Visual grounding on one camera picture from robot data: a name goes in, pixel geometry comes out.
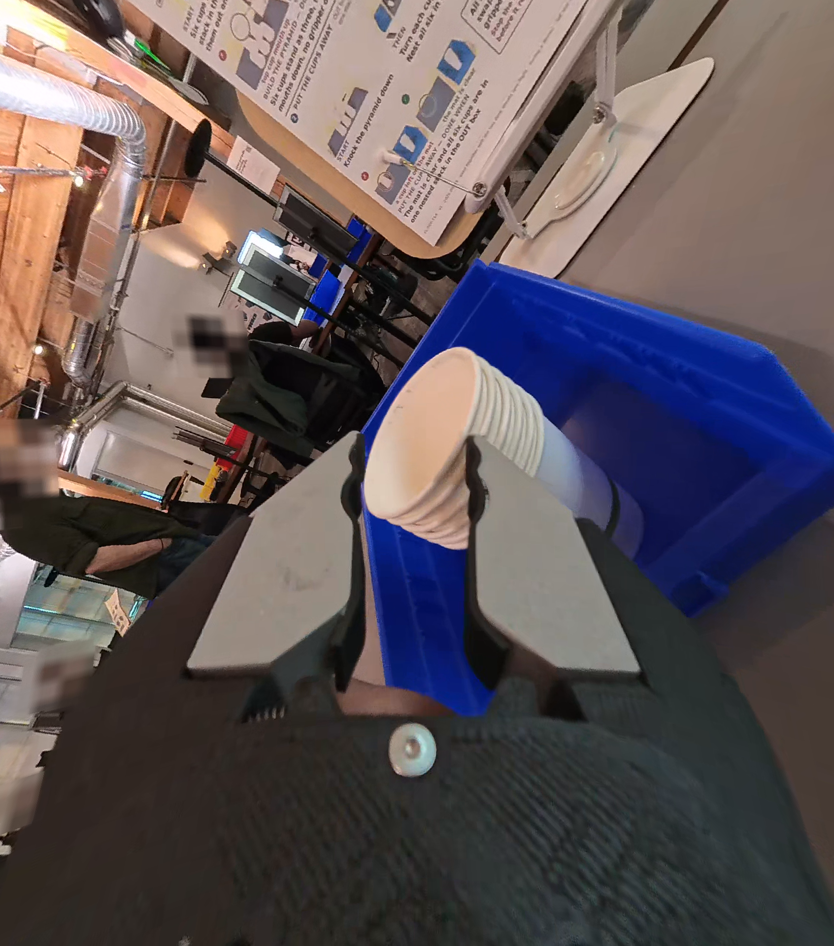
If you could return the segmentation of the stack of white cups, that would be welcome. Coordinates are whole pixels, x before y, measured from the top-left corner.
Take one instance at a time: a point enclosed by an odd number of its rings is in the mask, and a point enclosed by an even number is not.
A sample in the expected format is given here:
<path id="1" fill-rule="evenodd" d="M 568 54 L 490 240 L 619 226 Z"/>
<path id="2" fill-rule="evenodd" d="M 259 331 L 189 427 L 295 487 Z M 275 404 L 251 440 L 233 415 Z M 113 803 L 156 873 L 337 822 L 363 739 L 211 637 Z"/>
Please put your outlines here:
<path id="1" fill-rule="evenodd" d="M 390 404 L 367 456 L 368 511 L 442 548 L 467 549 L 470 437 L 487 440 L 636 558 L 645 532 L 636 500 L 546 418 L 534 396 L 465 347 L 424 364 Z"/>

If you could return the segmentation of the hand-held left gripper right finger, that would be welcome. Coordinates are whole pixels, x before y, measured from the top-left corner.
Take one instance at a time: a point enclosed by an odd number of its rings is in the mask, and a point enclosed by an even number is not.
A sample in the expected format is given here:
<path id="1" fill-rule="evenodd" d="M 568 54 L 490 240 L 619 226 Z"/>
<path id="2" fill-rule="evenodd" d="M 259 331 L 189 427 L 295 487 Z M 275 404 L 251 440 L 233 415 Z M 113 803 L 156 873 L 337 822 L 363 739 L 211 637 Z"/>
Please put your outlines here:
<path id="1" fill-rule="evenodd" d="M 466 442 L 469 538 L 463 646 L 494 691 L 509 673 L 637 681 L 641 668 L 575 515 L 487 440 Z"/>

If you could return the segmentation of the white tablet stand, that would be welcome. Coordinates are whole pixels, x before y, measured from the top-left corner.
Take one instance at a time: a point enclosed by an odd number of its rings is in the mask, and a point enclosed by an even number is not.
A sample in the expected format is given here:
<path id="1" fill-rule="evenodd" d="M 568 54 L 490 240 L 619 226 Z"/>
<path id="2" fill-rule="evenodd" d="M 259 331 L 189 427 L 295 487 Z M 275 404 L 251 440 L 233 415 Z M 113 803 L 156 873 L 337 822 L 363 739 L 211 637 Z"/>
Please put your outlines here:
<path id="1" fill-rule="evenodd" d="M 620 88 L 616 75 L 618 26 L 626 2 L 586 2 L 558 52 L 466 198 L 468 212 L 495 205 L 502 225 L 481 254 L 550 278 L 559 277 L 600 227 L 647 161 L 706 88 L 715 62 L 706 57 L 670 67 L 675 51 L 656 52 L 645 61 L 640 42 L 656 29 L 692 27 L 680 2 L 664 2 L 641 20 L 634 41 L 623 48 L 623 73 L 641 81 Z M 596 84 L 517 202 L 506 195 L 505 180 L 560 100 L 583 54 L 594 52 Z"/>

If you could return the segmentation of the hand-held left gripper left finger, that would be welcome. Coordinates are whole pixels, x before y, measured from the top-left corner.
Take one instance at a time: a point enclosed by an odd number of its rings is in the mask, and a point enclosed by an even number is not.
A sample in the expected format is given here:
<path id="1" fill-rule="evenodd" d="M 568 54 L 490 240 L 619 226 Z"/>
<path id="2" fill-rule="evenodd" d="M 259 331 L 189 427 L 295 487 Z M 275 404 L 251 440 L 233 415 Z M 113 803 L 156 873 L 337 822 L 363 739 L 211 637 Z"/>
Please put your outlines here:
<path id="1" fill-rule="evenodd" d="M 194 677 L 330 676 L 344 690 L 366 639 L 365 442 L 350 432 L 252 516 L 189 656 Z"/>

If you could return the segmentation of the grey monitor on stand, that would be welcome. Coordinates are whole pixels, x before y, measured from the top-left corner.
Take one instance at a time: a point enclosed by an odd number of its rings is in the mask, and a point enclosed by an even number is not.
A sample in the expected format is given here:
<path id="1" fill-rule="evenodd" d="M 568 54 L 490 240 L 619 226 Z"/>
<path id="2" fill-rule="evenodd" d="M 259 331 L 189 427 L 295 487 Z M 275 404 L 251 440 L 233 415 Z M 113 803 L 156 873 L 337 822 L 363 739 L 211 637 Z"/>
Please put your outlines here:
<path id="1" fill-rule="evenodd" d="M 316 291 L 316 281 L 287 256 L 282 241 L 262 230 L 250 231 L 236 261 L 229 285 L 235 300 L 298 325 Z"/>

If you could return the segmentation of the blue plastic bin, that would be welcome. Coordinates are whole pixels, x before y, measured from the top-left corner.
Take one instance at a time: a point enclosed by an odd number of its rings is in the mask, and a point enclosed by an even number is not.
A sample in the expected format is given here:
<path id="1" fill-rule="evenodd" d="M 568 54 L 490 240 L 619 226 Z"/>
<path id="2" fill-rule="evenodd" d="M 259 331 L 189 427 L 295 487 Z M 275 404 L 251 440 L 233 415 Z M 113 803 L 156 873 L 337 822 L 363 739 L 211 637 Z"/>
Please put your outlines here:
<path id="1" fill-rule="evenodd" d="M 474 264 L 363 430 L 367 456 L 403 385 L 471 349 L 639 504 L 630 559 L 693 617 L 834 507 L 834 432 L 765 347 L 507 266 Z M 465 550 L 365 504 L 387 685 L 464 715 L 492 697 L 464 646 Z"/>

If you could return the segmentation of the silver ventilation duct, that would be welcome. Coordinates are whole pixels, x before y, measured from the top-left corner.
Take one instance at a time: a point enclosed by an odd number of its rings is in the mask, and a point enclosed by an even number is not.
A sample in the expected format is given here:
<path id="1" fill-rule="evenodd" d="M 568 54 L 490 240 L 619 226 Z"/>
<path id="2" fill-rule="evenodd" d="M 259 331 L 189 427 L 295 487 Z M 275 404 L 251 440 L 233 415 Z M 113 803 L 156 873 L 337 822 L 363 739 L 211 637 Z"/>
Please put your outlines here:
<path id="1" fill-rule="evenodd" d="M 77 320 L 63 369 L 88 388 L 101 358 L 95 328 L 111 311 L 114 287 L 132 234 L 146 160 L 146 129 L 137 112 L 66 79 L 0 55 L 0 109 L 70 125 L 115 139 L 115 148 L 87 226 L 70 297 Z"/>

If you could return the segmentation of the black panel on stand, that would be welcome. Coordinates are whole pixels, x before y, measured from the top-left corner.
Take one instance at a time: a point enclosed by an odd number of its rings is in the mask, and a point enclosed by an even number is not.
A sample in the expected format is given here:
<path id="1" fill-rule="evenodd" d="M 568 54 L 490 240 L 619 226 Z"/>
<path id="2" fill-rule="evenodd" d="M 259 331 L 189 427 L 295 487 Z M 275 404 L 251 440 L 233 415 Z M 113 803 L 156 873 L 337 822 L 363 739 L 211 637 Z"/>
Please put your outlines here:
<path id="1" fill-rule="evenodd" d="M 358 240 L 288 185 L 281 191 L 274 219 L 328 258 L 349 258 Z"/>

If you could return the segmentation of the printed instruction sheet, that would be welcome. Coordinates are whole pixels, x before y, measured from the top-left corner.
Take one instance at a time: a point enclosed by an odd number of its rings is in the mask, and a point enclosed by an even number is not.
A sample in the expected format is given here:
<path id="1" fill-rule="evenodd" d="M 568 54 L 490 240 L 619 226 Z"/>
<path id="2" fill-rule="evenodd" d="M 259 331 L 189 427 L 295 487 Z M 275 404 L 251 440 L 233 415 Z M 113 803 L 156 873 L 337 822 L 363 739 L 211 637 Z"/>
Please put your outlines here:
<path id="1" fill-rule="evenodd" d="M 575 1 L 153 1 L 134 6 L 434 246 L 582 13 Z"/>

